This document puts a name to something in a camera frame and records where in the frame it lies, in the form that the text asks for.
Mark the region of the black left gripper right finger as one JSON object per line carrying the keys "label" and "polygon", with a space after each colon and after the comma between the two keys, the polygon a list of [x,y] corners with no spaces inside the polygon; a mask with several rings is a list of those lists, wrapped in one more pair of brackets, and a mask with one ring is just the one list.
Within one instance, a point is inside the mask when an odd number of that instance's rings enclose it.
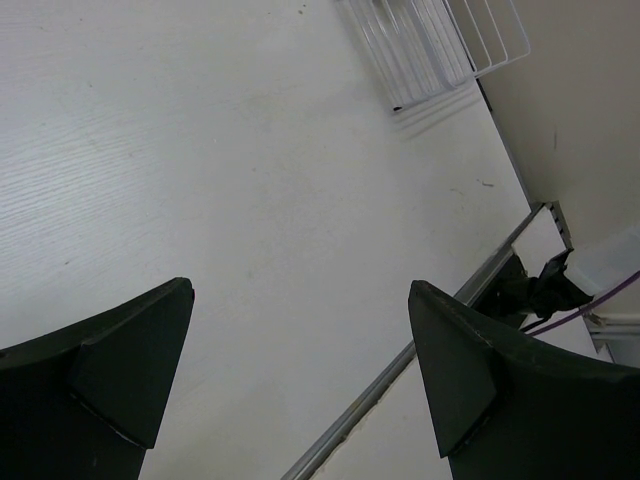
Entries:
{"label": "black left gripper right finger", "polygon": [[424,280],[408,310],[456,479],[635,479],[639,372],[528,336]]}

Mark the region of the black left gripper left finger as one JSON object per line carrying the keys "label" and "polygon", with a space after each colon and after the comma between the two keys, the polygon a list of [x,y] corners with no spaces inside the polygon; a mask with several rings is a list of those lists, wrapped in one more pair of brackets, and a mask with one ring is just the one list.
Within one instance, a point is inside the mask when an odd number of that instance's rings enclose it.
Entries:
{"label": "black left gripper left finger", "polygon": [[194,306],[174,278],[1,352],[4,479],[136,479],[154,448]]}

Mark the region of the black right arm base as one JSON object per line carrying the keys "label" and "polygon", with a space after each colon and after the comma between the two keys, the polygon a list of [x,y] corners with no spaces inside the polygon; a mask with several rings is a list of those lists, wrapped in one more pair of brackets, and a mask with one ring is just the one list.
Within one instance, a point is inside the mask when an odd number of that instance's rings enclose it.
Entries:
{"label": "black right arm base", "polygon": [[547,261],[538,276],[529,276],[521,259],[512,253],[488,287],[475,301],[472,308],[479,313],[506,324],[522,328],[527,316],[538,320],[531,330],[555,313],[571,311],[588,305],[593,295],[588,295],[565,276],[567,260],[573,252],[569,248]]}

